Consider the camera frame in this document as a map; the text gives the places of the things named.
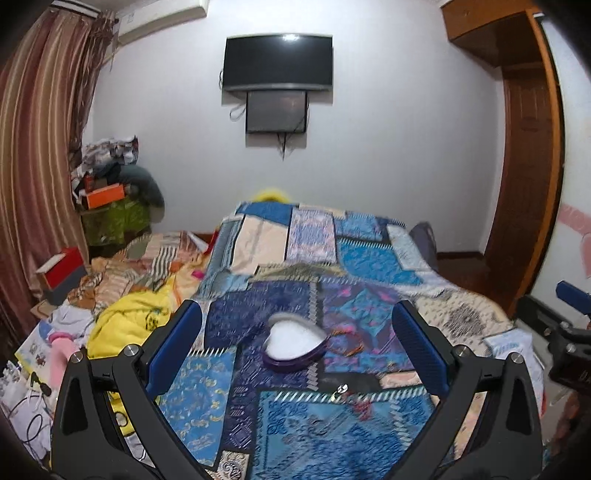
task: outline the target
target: blue gripper pad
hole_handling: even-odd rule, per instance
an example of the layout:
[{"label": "blue gripper pad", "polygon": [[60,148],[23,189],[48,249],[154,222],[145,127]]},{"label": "blue gripper pad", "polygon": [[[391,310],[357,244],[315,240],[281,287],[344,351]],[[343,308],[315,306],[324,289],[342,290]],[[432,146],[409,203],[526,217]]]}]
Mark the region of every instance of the blue gripper pad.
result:
[{"label": "blue gripper pad", "polygon": [[583,315],[591,314],[591,296],[564,280],[556,285],[556,296]]},{"label": "blue gripper pad", "polygon": [[183,310],[181,318],[148,366],[146,392],[150,398],[156,398],[168,391],[201,331],[203,314],[199,304],[191,301],[188,308]]},{"label": "blue gripper pad", "polygon": [[452,345],[441,331],[429,326],[408,300],[394,306],[392,328],[427,391],[447,397],[455,361]]}]

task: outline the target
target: wooden door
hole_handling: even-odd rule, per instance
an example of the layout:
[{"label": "wooden door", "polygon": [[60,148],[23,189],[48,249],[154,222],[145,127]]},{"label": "wooden door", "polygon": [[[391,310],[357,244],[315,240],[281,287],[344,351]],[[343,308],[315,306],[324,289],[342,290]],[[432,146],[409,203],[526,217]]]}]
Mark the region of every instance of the wooden door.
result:
[{"label": "wooden door", "polygon": [[542,66],[504,70],[504,81],[505,162],[485,259],[491,269],[489,296],[511,314],[540,237],[545,236],[553,123]]}]

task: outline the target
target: yellow round object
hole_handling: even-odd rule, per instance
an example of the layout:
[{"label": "yellow round object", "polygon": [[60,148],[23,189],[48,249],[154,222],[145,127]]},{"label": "yellow round object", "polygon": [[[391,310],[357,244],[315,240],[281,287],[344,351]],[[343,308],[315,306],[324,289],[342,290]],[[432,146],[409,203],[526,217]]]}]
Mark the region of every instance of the yellow round object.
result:
[{"label": "yellow round object", "polygon": [[281,190],[277,189],[266,189],[261,190],[257,193],[253,199],[253,202],[280,202],[280,203],[289,203],[290,200],[288,196],[283,193]]}]

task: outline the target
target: air conditioner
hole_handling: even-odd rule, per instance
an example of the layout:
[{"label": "air conditioner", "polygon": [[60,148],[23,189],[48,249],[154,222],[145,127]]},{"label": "air conditioner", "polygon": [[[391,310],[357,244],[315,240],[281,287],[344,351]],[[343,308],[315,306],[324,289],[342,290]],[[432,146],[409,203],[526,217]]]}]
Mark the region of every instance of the air conditioner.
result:
[{"label": "air conditioner", "polygon": [[158,0],[119,19],[119,43],[128,44],[163,28],[207,16],[209,0]]}]

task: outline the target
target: green cloth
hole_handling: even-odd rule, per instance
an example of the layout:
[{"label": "green cloth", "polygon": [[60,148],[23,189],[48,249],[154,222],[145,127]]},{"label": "green cloth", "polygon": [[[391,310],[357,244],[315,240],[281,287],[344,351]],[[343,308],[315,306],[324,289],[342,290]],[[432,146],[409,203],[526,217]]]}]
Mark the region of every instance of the green cloth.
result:
[{"label": "green cloth", "polygon": [[126,233],[138,233],[150,225],[149,208],[126,197],[81,214],[90,247],[124,244]]}]

